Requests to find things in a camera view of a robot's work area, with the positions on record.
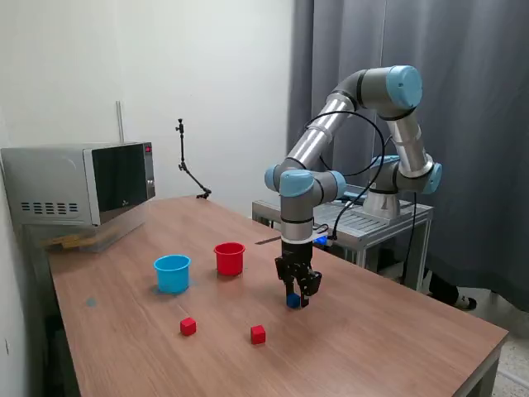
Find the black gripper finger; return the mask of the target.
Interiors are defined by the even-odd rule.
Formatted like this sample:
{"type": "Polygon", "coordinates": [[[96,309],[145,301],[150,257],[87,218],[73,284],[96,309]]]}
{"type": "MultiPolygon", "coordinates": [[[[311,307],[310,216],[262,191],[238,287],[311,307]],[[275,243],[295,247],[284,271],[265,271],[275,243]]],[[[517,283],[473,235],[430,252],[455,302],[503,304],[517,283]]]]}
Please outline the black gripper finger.
{"type": "Polygon", "coordinates": [[[300,305],[305,308],[309,305],[309,298],[317,293],[322,281],[322,273],[311,270],[306,277],[299,280],[300,305]]]}
{"type": "Polygon", "coordinates": [[[282,257],[275,259],[276,270],[278,278],[283,281],[285,287],[285,295],[289,296],[294,293],[294,277],[291,274],[288,262],[282,257]]]}

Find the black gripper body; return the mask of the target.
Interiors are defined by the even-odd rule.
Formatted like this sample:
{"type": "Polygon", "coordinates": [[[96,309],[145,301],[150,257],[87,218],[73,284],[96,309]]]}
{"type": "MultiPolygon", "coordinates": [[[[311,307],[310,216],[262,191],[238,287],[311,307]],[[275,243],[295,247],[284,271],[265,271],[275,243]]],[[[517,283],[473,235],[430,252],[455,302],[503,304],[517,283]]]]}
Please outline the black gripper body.
{"type": "Polygon", "coordinates": [[[303,244],[293,244],[282,241],[281,243],[281,268],[287,270],[288,268],[299,267],[303,270],[310,270],[312,268],[312,243],[305,242],[303,244]]]}

